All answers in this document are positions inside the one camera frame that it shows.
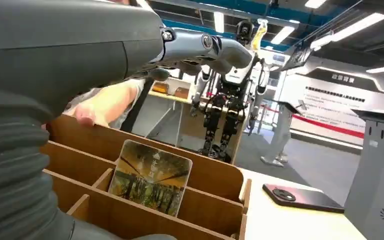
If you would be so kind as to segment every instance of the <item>wooden desk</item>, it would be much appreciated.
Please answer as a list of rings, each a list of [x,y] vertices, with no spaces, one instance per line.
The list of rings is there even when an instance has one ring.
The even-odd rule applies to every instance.
[[[262,187],[276,184],[321,190],[242,168],[240,171],[244,180],[252,180],[245,240],[366,240],[345,215],[277,205]]]
[[[205,135],[206,135],[206,129],[204,128],[204,115],[202,113],[198,113],[196,117],[190,116],[190,111],[192,107],[192,100],[190,99],[184,99],[172,95],[167,95],[155,91],[149,91],[149,95],[154,97],[159,97],[162,99],[167,99],[173,101],[173,106],[170,107],[165,114],[158,120],[158,122],[153,126],[153,128],[149,131],[148,134],[145,135],[147,138],[152,138],[156,136],[159,131],[164,127],[164,123],[168,122],[168,119],[171,119],[173,115],[180,114],[180,121],[177,128],[177,135],[176,135],[176,144],[175,146],[181,146],[182,142],[182,136],[190,136],[199,138],[202,140],[202,145],[204,145]],[[205,102],[201,102],[201,107],[205,106]],[[225,119],[226,119],[226,113],[228,109],[223,108],[223,112],[221,114],[220,120],[218,122],[218,125],[220,127],[219,130],[217,130],[215,134],[215,142],[219,143],[220,138],[222,136],[223,126],[225,125]],[[229,145],[227,146],[227,153],[231,156],[232,161],[231,164],[235,163],[236,159],[236,152],[239,147],[239,143],[241,141],[242,133],[244,131],[245,124],[240,123],[237,126],[237,134],[232,135]]]

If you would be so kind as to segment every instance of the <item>wooden compartment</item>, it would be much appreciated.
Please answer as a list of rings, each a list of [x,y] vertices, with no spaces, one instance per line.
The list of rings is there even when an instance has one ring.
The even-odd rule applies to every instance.
[[[241,171],[233,165],[127,132],[101,126],[84,127],[78,124],[73,117],[67,115],[62,115],[52,121],[48,125],[48,131],[52,141],[109,162],[118,159],[125,140],[133,140],[191,159],[193,165],[187,183],[189,187],[240,202],[239,194],[244,177]]]
[[[159,233],[178,240],[233,240],[47,169],[43,171],[53,178],[53,190],[58,195],[61,210],[120,238],[132,239]],[[68,207],[66,204],[71,202],[72,205]]]
[[[51,141],[41,151],[50,156],[48,170],[93,188],[108,190],[115,162]],[[89,212],[84,209],[85,205],[89,205],[91,196],[84,195],[88,194],[85,192],[62,189],[60,185],[55,185],[54,189],[60,208],[85,220]],[[244,206],[240,203],[187,186],[177,217],[227,237],[241,231],[243,212]]]

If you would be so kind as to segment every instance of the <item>gray kiosk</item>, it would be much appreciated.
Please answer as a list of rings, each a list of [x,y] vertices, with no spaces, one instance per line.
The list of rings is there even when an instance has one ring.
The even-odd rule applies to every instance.
[[[345,216],[368,240],[384,240],[384,111],[353,111],[366,125]]]
[[[301,112],[289,102],[285,101],[274,101],[279,104],[279,116],[277,117],[277,127],[274,130],[273,139],[270,142],[268,151],[260,159],[263,163],[283,167],[278,159],[282,158],[283,149],[286,143],[291,138],[291,121],[292,115],[299,114]]]

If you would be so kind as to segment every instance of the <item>screen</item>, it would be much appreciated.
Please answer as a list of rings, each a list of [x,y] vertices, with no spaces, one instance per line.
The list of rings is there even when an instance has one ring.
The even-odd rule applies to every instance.
[[[313,50],[310,47],[297,47],[281,71],[304,66],[312,52]]]

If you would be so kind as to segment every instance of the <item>person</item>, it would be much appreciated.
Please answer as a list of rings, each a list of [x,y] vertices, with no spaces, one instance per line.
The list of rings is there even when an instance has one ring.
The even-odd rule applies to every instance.
[[[70,101],[64,114],[75,117],[84,126],[96,124],[120,129],[138,100],[144,83],[144,79],[129,79],[103,88],[93,88]]]

